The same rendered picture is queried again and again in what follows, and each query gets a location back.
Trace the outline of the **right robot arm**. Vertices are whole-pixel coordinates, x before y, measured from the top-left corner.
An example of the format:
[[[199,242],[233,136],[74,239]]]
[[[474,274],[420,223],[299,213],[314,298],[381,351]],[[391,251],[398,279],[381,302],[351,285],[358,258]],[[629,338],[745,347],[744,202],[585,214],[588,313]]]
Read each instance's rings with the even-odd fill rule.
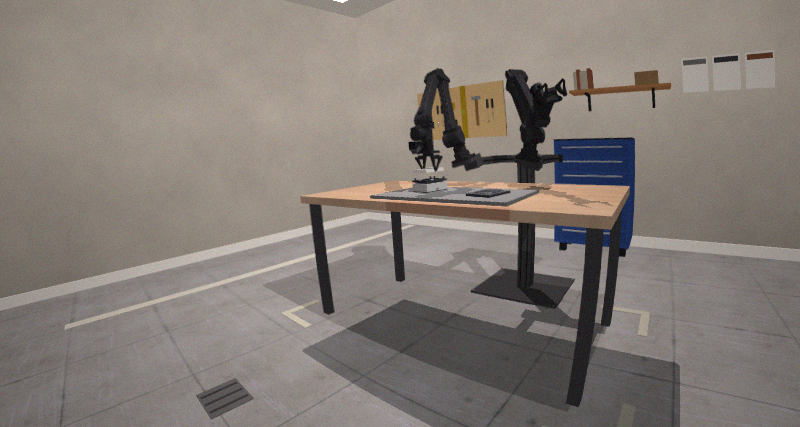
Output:
[[[429,129],[427,127],[433,125],[432,107],[435,99],[436,90],[438,88],[443,116],[444,116],[444,122],[445,122],[445,131],[443,131],[442,141],[446,148],[453,147],[455,153],[454,157],[456,158],[456,160],[452,161],[453,165],[462,161],[469,160],[476,155],[475,153],[470,155],[469,150],[466,149],[465,135],[462,132],[461,126],[459,125],[457,126],[456,124],[450,92],[449,92],[449,82],[450,79],[444,74],[444,71],[441,68],[440,69],[437,68],[426,74],[424,78],[424,83],[426,84],[425,90],[423,93],[420,107],[417,110],[417,113],[415,114],[414,117],[415,126],[410,128],[411,131],[410,137],[413,140],[413,142],[408,142],[408,143],[409,143],[409,150],[412,152],[412,154],[416,154],[421,151],[433,151],[432,148],[433,133],[432,129]],[[423,126],[426,129],[423,129]],[[422,140],[428,140],[428,141],[422,141]]]

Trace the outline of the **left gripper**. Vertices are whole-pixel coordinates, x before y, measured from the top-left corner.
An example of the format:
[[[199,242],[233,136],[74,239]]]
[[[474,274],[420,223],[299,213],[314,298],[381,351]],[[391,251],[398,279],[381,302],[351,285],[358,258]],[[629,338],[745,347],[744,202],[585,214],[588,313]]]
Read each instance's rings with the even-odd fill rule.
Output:
[[[562,82],[563,82],[563,89],[561,88],[561,83]],[[544,90],[544,94],[543,94],[540,91],[544,87],[545,87],[545,90]],[[553,107],[554,103],[562,101],[562,97],[557,94],[557,91],[560,94],[562,94],[563,96],[567,96],[567,91],[566,91],[566,87],[565,87],[565,80],[563,78],[555,85],[555,87],[548,88],[548,85],[545,83],[540,88],[538,88],[537,90],[534,91],[534,93],[536,94],[536,97],[542,103],[541,109],[543,109],[544,111],[552,110],[552,107]]]

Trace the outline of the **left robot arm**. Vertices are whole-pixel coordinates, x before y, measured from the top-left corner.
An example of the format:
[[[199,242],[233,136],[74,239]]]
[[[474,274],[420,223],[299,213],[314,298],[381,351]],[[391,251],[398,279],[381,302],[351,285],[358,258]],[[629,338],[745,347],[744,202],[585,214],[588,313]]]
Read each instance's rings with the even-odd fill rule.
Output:
[[[523,70],[509,69],[505,72],[505,77],[507,79],[506,91],[511,94],[522,123],[520,132],[524,145],[520,152],[521,155],[518,153],[515,158],[538,163],[542,160],[542,156],[538,156],[537,144],[539,144],[538,142],[543,143],[545,140],[545,131],[539,127],[547,127],[551,119],[549,116],[551,110],[544,111],[541,109],[542,103],[534,93],[542,84],[540,82],[533,84],[529,89],[527,85],[528,76]]]

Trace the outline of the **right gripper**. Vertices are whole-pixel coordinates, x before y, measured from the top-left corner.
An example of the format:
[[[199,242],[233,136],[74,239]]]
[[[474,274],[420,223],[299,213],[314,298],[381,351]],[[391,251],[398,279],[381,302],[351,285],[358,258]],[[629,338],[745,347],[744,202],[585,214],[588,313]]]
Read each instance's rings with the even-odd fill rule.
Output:
[[[442,156],[433,155],[434,153],[440,153],[440,150],[435,150],[434,151],[434,146],[432,146],[432,148],[433,148],[433,151],[421,151],[421,152],[417,153],[417,154],[423,154],[423,155],[420,155],[418,157],[415,157],[415,160],[417,161],[417,163],[419,164],[421,169],[425,169],[427,156],[430,156],[434,171],[438,170],[438,166],[440,164]],[[435,158],[438,159],[436,166],[435,166]],[[423,160],[423,167],[422,167],[421,162],[420,162],[421,159]]]

